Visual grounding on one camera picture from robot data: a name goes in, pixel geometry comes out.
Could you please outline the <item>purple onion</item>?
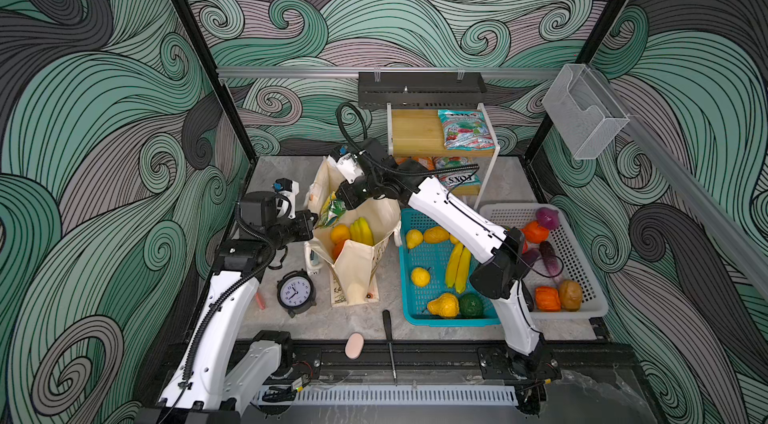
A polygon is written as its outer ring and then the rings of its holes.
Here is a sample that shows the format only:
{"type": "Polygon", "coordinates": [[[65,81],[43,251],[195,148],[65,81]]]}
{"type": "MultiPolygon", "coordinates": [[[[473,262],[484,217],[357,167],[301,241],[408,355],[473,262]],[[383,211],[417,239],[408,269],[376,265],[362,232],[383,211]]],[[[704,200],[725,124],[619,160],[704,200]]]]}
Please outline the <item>purple onion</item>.
{"type": "Polygon", "coordinates": [[[536,211],[535,217],[537,223],[549,231],[560,226],[560,213],[557,209],[541,207],[536,211]]]}

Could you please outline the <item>peach fruit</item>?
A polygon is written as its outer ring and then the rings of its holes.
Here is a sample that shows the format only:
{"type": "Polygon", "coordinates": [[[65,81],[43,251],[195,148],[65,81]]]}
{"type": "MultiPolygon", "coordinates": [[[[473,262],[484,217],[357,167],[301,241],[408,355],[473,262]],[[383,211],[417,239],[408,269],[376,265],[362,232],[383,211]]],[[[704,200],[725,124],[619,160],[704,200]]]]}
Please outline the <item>peach fruit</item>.
{"type": "Polygon", "coordinates": [[[333,227],[330,233],[330,240],[334,245],[343,243],[350,238],[350,229],[347,225],[339,224],[333,227]]]}

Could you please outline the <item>green yellow snack bag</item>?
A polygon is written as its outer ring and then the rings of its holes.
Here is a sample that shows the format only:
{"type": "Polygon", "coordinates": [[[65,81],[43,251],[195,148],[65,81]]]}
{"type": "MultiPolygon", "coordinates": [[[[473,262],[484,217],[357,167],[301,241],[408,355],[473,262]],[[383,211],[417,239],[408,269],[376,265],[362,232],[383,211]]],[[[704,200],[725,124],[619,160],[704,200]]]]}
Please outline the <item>green yellow snack bag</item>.
{"type": "Polygon", "coordinates": [[[335,226],[346,211],[344,201],[338,198],[335,192],[331,193],[321,207],[316,227],[328,228],[335,226]]]}

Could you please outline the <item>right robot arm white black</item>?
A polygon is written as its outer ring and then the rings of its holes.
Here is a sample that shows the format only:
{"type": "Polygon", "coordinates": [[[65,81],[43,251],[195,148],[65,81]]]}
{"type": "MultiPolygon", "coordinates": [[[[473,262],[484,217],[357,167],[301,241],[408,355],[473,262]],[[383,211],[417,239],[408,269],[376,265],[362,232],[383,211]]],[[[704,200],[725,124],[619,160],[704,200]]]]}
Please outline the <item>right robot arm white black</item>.
{"type": "Polygon", "coordinates": [[[355,210],[370,199],[394,199],[456,237],[478,262],[469,282],[490,300],[500,319],[512,372],[534,384],[560,379],[561,368],[534,326],[524,297],[523,279],[532,267],[521,257],[523,234],[483,218],[439,181],[437,171],[413,161],[398,165],[375,139],[355,142],[343,122],[346,110],[364,121],[352,104],[344,103],[335,111],[346,141],[332,153],[343,176],[336,196],[345,208],[355,210]]]}

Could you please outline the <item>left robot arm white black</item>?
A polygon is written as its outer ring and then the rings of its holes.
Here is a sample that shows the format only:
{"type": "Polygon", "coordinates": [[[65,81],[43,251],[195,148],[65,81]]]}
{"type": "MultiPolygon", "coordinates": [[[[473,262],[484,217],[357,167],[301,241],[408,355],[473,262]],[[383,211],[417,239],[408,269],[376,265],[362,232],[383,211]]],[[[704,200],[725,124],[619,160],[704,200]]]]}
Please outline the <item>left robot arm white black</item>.
{"type": "Polygon", "coordinates": [[[288,333],[257,336],[245,355],[230,362],[239,329],[266,270],[279,250],[313,237],[316,214],[295,206],[299,185],[279,179],[267,192],[244,195],[235,211],[238,238],[222,243],[206,304],[177,369],[156,404],[138,423],[238,423],[262,385],[292,368],[288,333]]]}

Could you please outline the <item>orange tangerine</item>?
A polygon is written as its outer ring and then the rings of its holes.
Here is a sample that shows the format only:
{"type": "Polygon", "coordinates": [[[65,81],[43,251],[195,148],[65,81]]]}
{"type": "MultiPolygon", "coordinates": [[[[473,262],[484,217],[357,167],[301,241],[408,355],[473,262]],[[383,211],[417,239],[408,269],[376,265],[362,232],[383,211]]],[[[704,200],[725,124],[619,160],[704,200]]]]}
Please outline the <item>orange tangerine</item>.
{"type": "Polygon", "coordinates": [[[340,256],[341,252],[343,251],[343,248],[344,248],[345,244],[346,244],[345,241],[341,241],[341,242],[337,243],[334,246],[334,248],[332,250],[332,254],[331,254],[333,262],[335,262],[338,259],[338,257],[340,256]]]}

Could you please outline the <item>light purple eggplant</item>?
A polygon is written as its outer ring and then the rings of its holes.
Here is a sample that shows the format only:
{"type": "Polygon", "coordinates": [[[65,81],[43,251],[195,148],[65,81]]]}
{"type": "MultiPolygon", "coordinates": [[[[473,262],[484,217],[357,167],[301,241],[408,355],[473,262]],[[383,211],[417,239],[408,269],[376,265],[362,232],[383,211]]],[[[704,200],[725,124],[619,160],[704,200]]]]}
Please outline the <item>light purple eggplant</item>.
{"type": "Polygon", "coordinates": [[[545,267],[546,274],[553,280],[557,280],[562,276],[563,265],[558,258],[552,244],[545,240],[539,244],[539,253],[542,263],[545,267]]]}

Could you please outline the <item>teal red snack bag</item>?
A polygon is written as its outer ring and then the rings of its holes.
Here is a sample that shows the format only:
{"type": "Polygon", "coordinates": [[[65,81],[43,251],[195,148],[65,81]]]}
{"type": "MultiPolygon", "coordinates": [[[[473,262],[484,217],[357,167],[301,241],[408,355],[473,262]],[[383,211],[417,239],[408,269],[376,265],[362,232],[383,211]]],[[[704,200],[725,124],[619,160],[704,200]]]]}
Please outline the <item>teal red snack bag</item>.
{"type": "Polygon", "coordinates": [[[448,150],[481,151],[495,147],[484,115],[479,111],[439,110],[444,147],[448,150]]]}

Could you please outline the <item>large yellow banana bunch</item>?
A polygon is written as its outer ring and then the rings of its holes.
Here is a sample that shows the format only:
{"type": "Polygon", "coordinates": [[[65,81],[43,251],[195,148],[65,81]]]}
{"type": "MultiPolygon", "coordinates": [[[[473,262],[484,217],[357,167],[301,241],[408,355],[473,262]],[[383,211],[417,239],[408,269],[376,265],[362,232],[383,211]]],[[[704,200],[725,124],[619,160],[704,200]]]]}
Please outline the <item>large yellow banana bunch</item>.
{"type": "Polygon", "coordinates": [[[354,242],[373,247],[375,240],[368,221],[361,217],[356,219],[350,226],[350,239],[354,242]]]}

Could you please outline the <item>cream canvas grocery bag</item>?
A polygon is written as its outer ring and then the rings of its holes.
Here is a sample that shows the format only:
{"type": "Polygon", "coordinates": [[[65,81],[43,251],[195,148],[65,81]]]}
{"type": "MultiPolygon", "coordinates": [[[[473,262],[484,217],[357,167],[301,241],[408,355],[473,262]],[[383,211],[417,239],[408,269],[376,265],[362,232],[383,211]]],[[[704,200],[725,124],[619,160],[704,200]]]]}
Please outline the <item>cream canvas grocery bag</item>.
{"type": "MultiPolygon", "coordinates": [[[[345,181],[332,164],[329,157],[322,161],[306,195],[308,209],[318,217],[326,199],[345,181]]],[[[317,228],[317,224],[313,230],[313,239],[305,245],[305,262],[318,260],[330,270],[331,304],[334,306],[354,306],[379,300],[376,271],[389,240],[401,230],[401,211],[398,203],[392,199],[368,200],[359,208],[346,211],[336,225],[349,227],[361,217],[368,221],[372,230],[375,240],[373,247],[357,242],[346,243],[338,259],[333,262],[331,254],[335,245],[330,240],[330,233],[334,226],[317,228]]]]}

